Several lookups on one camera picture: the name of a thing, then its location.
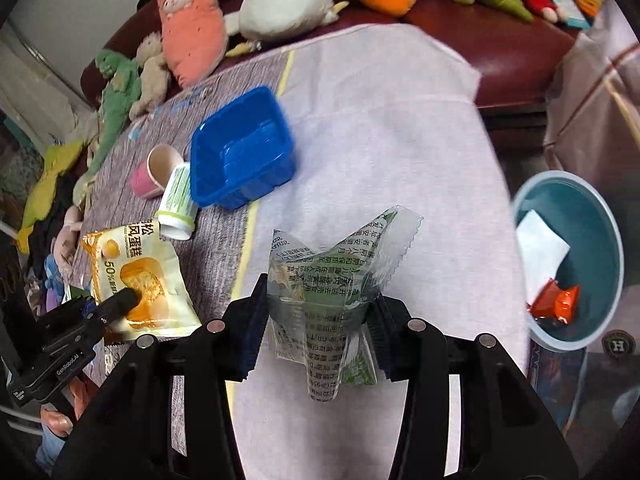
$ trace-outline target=teal bowl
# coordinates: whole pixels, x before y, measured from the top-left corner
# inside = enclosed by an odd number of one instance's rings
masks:
[[[618,306],[624,277],[620,232],[600,194],[565,171],[545,171],[527,180],[512,203],[516,225],[534,209],[569,244],[556,280],[562,289],[580,285],[574,320],[543,328],[527,313],[531,338],[544,348],[568,352],[599,338]]]

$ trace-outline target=finger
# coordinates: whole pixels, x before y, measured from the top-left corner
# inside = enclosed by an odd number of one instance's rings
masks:
[[[80,418],[90,400],[86,386],[80,379],[74,377],[69,382],[69,390],[74,398],[74,412],[76,413],[76,418]]]
[[[66,432],[73,427],[73,424],[69,418],[60,412],[52,412],[46,408],[40,408],[40,418],[45,426],[47,426],[51,433],[65,437]]]

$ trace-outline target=plastic bag with printed text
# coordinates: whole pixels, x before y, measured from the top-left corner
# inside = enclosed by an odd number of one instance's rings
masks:
[[[201,325],[184,287],[180,262],[170,242],[160,239],[158,220],[87,233],[82,248],[91,256],[98,303],[123,288],[142,300],[110,329],[125,340],[144,333],[159,338],[187,336]]]
[[[335,399],[340,383],[377,383],[364,317],[421,221],[395,206],[325,251],[273,232],[267,294],[276,354],[306,365],[312,399]]]

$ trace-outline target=blue toy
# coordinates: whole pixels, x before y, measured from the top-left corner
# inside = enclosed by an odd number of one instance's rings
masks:
[[[49,312],[62,303],[62,299],[65,297],[65,282],[62,280],[53,254],[45,258],[44,272],[47,276],[44,286],[47,289],[46,307]]]

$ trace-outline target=beige teddy bear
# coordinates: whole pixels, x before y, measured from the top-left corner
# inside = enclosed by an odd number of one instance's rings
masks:
[[[82,229],[82,213],[73,205],[66,210],[65,223],[54,239],[51,251],[58,270],[66,282],[71,276],[80,229]]]
[[[152,32],[140,43],[136,52],[136,61],[142,67],[140,75],[142,95],[140,100],[131,106],[129,111],[131,121],[164,103],[171,81],[171,73],[166,67],[158,32]]]

